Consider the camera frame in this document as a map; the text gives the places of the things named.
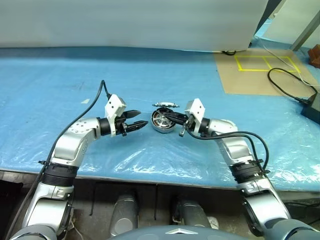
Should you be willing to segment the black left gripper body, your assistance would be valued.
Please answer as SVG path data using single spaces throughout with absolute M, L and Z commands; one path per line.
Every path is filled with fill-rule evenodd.
M 126 132 L 126 128 L 127 128 L 126 120 L 127 120 L 127 118 L 124 115 L 115 117 L 114 126 L 115 126 L 115 134 L 116 135 L 122 135 L 123 137 L 125 137 L 127 135 L 127 132 Z

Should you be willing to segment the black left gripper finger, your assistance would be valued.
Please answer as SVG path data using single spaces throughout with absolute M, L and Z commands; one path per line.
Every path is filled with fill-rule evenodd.
M 134 131 L 137 131 L 143 127 L 145 127 L 149 122 L 146 121 L 146 120 L 139 120 L 139 121 L 136 121 L 132 124 L 127 124 L 126 125 L 126 128 L 125 128 L 125 131 L 126 132 L 134 132 Z
M 124 112 L 124 118 L 126 120 L 131 119 L 131 118 L 138 116 L 139 114 L 141 114 L 141 112 L 139 110 L 128 110 L 128 111 Z

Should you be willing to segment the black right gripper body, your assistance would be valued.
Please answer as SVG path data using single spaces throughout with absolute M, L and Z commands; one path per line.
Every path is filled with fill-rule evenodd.
M 179 115 L 180 124 L 182 125 L 181 130 L 179 131 L 179 136 L 183 137 L 185 132 L 191 133 L 193 131 L 193 127 L 196 124 L 195 117 L 191 114 L 187 116 L 186 114 Z

